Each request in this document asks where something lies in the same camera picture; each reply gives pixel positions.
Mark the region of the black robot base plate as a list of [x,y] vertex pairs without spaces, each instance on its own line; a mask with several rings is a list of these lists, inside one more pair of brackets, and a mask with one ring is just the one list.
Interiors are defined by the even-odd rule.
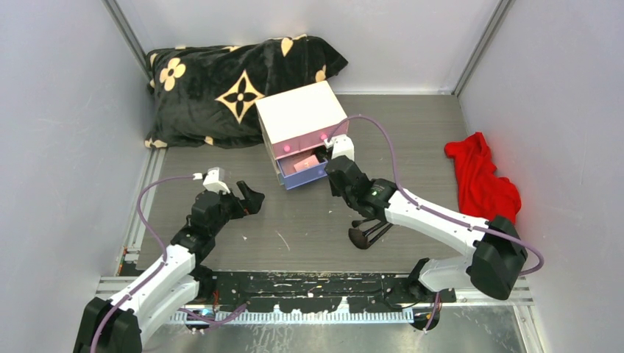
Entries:
[[434,296],[412,291],[407,274],[348,272],[217,271],[192,304],[231,311],[241,305],[250,313],[333,313],[345,304],[349,313],[395,313],[432,305]]

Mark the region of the blue drawer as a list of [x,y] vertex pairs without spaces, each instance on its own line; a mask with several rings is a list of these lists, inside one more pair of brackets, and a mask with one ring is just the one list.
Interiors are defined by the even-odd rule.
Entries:
[[304,171],[296,172],[294,170],[293,165],[296,162],[305,159],[306,157],[311,155],[314,155],[313,150],[307,150],[276,160],[276,166],[278,168],[278,171],[280,172],[280,184],[283,185],[286,190],[298,188],[299,186],[308,184],[310,182],[327,176],[327,173],[325,172],[325,166],[327,165],[328,161],[320,163],[317,166],[306,169]]

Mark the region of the black square compact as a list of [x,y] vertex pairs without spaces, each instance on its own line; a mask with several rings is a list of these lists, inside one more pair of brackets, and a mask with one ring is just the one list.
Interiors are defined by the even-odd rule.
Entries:
[[314,150],[314,155],[319,163],[327,162],[331,159],[331,152],[327,149],[318,148]]

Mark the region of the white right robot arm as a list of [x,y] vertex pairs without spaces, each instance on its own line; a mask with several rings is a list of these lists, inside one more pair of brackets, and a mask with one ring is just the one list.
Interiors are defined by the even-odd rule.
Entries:
[[406,285],[413,299],[426,302],[436,293],[455,288],[475,288],[498,300],[509,298],[528,253],[507,218],[488,221],[448,210],[401,191],[387,179],[370,179],[345,156],[330,160],[325,172],[333,196],[342,198],[365,221],[377,221],[367,230],[352,222],[349,238],[359,249],[368,249],[386,231],[400,226],[459,252],[443,260],[418,260]]

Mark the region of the small pink card packet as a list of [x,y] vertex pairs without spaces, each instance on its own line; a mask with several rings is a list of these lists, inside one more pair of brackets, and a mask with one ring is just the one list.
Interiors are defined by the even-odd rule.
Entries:
[[300,172],[300,171],[304,171],[306,169],[315,167],[319,164],[319,160],[317,159],[317,157],[315,155],[311,155],[306,157],[305,159],[302,159],[298,162],[296,162],[293,165],[293,168],[296,172]]

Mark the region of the black thin makeup brush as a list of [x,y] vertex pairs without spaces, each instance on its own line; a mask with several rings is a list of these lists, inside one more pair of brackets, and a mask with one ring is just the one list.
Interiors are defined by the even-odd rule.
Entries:
[[369,223],[371,221],[375,221],[375,218],[365,218],[365,219],[362,219],[362,220],[354,220],[354,221],[351,222],[351,227],[352,228],[359,228],[359,226],[361,226],[362,224]]

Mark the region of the white pink drawer organizer box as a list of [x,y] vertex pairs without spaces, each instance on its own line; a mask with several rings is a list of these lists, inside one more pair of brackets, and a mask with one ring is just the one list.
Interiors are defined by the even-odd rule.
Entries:
[[324,140],[347,135],[347,114],[326,81],[278,93],[256,102],[264,144],[278,181],[276,160],[318,148]]

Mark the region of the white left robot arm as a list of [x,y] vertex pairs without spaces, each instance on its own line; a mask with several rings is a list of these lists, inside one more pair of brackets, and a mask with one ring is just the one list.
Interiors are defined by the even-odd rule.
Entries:
[[265,199],[244,181],[237,186],[241,197],[226,184],[211,182],[196,196],[184,226],[157,261],[109,299],[96,297],[87,303],[74,352],[142,352],[179,309],[214,297],[213,272],[202,261],[229,221],[259,213]]

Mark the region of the black fan makeup brush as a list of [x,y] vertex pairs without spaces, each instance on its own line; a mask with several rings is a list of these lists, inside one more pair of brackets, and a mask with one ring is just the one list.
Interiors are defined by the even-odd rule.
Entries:
[[365,230],[352,227],[348,230],[348,238],[356,248],[366,250],[381,239],[392,227],[393,224],[383,221]]

